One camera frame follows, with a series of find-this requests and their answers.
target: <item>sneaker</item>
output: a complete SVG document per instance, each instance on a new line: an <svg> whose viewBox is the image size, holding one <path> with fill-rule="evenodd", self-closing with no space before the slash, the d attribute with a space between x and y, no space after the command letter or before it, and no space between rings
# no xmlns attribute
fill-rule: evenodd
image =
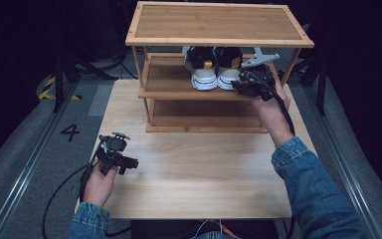
<svg viewBox="0 0 382 239"><path fill-rule="evenodd" d="M191 72L191 85L194 89L210 91L217 87L213 47L190 47L184 64Z"/></svg>
<svg viewBox="0 0 382 239"><path fill-rule="evenodd" d="M219 67L218 86L223 90L234 90L231 82L240 79L243 53L238 47L217 47L214 53Z"/></svg>

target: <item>person's left hand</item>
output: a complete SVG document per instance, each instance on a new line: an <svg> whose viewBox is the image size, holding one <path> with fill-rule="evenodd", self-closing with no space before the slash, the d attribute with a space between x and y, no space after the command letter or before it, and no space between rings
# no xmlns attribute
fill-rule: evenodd
<svg viewBox="0 0 382 239"><path fill-rule="evenodd" d="M100 162L98 162L93 168L89 181L86 184L83 202L104 207L104 204L112 194L113 182L117 174L117 168L111 168L106 176L100 172L100 168L101 165Z"/></svg>

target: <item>blue sleeve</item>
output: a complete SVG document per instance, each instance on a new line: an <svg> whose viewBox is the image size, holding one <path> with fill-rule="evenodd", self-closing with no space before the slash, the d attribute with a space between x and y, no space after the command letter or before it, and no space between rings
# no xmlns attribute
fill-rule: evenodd
<svg viewBox="0 0 382 239"><path fill-rule="evenodd" d="M106 210L82 202L71 223L68 238L105 238L109 220L110 215Z"/></svg>
<svg viewBox="0 0 382 239"><path fill-rule="evenodd" d="M294 137L272 156L302 238L367 238L354 208L318 157Z"/></svg>

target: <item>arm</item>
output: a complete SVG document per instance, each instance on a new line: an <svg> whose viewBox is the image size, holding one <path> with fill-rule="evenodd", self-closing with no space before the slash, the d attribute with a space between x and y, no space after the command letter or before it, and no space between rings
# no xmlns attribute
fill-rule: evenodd
<svg viewBox="0 0 382 239"><path fill-rule="evenodd" d="M112 193L117 170L113 167L104 176L99 168L99 164L93 168L68 238L105 238L110 215L103 207Z"/></svg>
<svg viewBox="0 0 382 239"><path fill-rule="evenodd" d="M290 99L280 84L277 92L286 105ZM268 129L276 151L272 164L284 179L292 214L302 238L366 238L354 209L324 169L318 157L294 137L275 100L250 99Z"/></svg>

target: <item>black and yellow tape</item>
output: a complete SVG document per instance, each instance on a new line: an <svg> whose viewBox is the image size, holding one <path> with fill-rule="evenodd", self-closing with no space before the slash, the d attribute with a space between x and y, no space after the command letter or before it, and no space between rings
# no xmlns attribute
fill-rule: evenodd
<svg viewBox="0 0 382 239"><path fill-rule="evenodd" d="M43 87L43 90L42 92L39 94L39 99L48 99L48 100L55 100L57 97L54 96L54 95L50 95L49 94L49 89L51 88L52 84L55 82L55 77L51 77L50 79L48 79L48 81L46 82L45 86ZM71 100L73 101L79 101L83 98L83 96L72 96L71 97Z"/></svg>

